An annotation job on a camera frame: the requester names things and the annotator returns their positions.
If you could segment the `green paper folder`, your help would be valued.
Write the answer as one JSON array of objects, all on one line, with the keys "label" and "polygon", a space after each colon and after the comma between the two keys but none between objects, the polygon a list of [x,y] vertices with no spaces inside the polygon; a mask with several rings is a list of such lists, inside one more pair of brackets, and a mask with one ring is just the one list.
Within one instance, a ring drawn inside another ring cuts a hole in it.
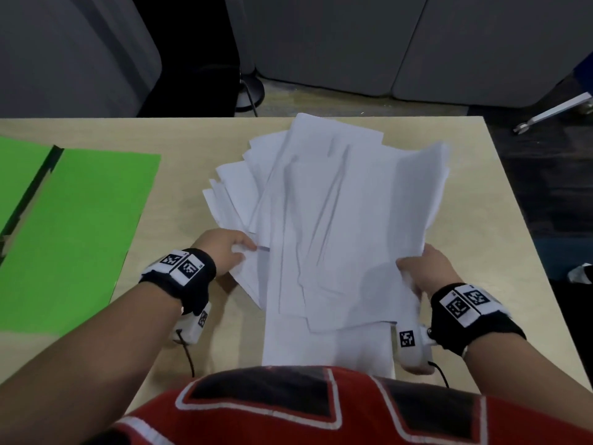
[{"label": "green paper folder", "polygon": [[59,158],[0,264],[0,332],[62,336],[108,305],[160,155],[0,136],[0,224],[51,151]]}]

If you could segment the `small white object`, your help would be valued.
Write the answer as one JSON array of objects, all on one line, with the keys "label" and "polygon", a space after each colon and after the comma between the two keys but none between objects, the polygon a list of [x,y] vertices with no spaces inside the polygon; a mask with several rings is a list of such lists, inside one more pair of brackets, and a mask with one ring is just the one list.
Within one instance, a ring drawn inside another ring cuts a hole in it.
[{"label": "small white object", "polygon": [[593,285],[593,264],[583,263],[570,270],[567,280],[571,284]]}]

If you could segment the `white chair leg with caster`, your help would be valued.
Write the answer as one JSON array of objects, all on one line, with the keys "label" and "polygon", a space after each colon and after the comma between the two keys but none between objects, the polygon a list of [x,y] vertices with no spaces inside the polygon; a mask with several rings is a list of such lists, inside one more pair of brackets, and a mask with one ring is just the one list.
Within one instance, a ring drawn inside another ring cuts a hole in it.
[{"label": "white chair leg with caster", "polygon": [[556,115],[559,115],[565,111],[572,110],[573,108],[586,106],[589,111],[593,110],[593,95],[589,92],[584,92],[580,95],[577,95],[561,104],[558,104],[546,111],[539,113],[538,115],[531,117],[527,121],[516,125],[512,132],[515,135],[524,134],[526,131],[530,129],[530,127],[546,120],[550,119]]}]

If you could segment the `person's right forearm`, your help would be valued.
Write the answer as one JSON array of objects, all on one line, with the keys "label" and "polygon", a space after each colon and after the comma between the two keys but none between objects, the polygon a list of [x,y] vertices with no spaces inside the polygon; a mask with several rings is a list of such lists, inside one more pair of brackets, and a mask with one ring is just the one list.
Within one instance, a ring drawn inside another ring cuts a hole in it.
[{"label": "person's right forearm", "polygon": [[463,360],[485,395],[517,399],[593,395],[515,333],[494,332],[477,338]]}]

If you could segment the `blue object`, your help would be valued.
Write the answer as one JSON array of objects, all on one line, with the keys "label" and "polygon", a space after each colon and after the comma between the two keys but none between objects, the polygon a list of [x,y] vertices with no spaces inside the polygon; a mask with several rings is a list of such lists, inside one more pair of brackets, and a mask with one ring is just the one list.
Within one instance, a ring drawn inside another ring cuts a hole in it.
[{"label": "blue object", "polygon": [[593,95],[593,52],[574,68],[574,78],[584,91]]}]

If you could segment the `person's left forearm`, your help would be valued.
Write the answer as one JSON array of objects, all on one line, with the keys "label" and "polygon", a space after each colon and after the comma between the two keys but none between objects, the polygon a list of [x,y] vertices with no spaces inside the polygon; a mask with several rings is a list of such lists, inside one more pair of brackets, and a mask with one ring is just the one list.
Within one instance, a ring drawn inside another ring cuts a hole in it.
[{"label": "person's left forearm", "polygon": [[0,384],[0,445],[78,445],[120,419],[182,315],[134,286]]}]

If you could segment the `single flat white paper sheet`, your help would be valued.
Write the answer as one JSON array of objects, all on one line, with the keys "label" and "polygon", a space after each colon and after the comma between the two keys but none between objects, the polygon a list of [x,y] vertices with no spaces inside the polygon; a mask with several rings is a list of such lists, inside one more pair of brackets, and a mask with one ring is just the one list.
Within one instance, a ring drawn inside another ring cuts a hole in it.
[{"label": "single flat white paper sheet", "polygon": [[391,326],[373,323],[314,333],[301,317],[266,312],[263,366],[338,366],[395,378]]}]

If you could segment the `person's right hand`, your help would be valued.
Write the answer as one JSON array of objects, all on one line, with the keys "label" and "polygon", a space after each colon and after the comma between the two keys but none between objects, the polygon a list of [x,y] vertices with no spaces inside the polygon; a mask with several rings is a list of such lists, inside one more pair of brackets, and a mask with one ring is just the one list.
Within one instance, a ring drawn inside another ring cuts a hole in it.
[{"label": "person's right hand", "polygon": [[429,243],[424,245],[420,256],[424,261],[423,285],[410,285],[412,292],[421,299],[425,294],[429,299],[445,286],[464,284],[449,259]]}]

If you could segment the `person's left hand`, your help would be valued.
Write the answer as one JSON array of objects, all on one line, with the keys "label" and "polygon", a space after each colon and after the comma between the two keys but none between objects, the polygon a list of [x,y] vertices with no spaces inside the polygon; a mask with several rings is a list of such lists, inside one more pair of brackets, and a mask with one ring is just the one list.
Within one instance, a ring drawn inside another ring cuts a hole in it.
[{"label": "person's left hand", "polygon": [[216,228],[205,231],[192,244],[192,248],[206,253],[214,262],[216,276],[224,275],[224,253],[257,250],[256,243],[243,231]]}]

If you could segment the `grey partition panel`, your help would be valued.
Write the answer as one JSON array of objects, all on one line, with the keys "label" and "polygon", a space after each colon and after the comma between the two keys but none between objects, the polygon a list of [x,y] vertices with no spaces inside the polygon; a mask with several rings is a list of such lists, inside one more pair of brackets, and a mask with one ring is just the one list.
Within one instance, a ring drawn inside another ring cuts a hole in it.
[{"label": "grey partition panel", "polygon": [[427,0],[391,93],[523,108],[593,52],[593,0]]},{"label": "grey partition panel", "polygon": [[0,119],[136,117],[161,71],[133,0],[0,0]]},{"label": "grey partition panel", "polygon": [[427,0],[225,0],[242,73],[391,94]]}]

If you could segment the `black wristband with white markers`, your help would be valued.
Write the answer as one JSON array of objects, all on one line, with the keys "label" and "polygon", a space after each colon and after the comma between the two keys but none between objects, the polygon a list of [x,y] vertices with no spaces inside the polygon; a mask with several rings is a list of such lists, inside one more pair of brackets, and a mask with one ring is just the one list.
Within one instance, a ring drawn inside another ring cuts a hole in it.
[{"label": "black wristband with white markers", "polygon": [[431,297],[432,318],[427,335],[437,345],[464,358],[469,345],[490,333],[526,336],[509,310],[484,289],[448,284]]},{"label": "black wristband with white markers", "polygon": [[149,265],[139,282],[157,285],[182,304],[182,314],[202,313],[209,303],[209,284],[217,275],[212,258],[202,250],[173,250]]}]

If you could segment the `round silver stand base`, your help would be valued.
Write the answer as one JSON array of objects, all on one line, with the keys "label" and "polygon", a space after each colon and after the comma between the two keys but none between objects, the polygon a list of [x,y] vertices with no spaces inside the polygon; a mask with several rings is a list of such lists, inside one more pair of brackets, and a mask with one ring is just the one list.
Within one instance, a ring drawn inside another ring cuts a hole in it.
[{"label": "round silver stand base", "polygon": [[242,74],[239,86],[235,112],[253,111],[255,117],[258,117],[257,107],[262,104],[265,96],[263,82],[255,74]]}]

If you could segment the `red jersey with black print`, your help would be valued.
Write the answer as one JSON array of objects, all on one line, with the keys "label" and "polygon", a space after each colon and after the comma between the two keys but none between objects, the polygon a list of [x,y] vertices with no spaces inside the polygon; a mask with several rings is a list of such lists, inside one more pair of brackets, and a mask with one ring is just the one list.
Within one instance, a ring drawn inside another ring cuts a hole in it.
[{"label": "red jersey with black print", "polygon": [[432,384],[250,367],[164,392],[83,445],[593,445],[593,433]]}]

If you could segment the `pile of white paper sheets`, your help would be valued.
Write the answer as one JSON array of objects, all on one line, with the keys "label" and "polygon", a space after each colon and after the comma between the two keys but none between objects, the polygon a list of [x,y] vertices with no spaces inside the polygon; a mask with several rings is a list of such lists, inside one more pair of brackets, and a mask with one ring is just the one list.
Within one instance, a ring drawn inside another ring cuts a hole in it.
[{"label": "pile of white paper sheets", "polygon": [[271,316],[314,333],[419,322],[420,301],[396,261],[423,250],[449,147],[402,150],[383,137],[299,114],[217,168],[204,191],[215,221],[259,246],[232,274]]}]

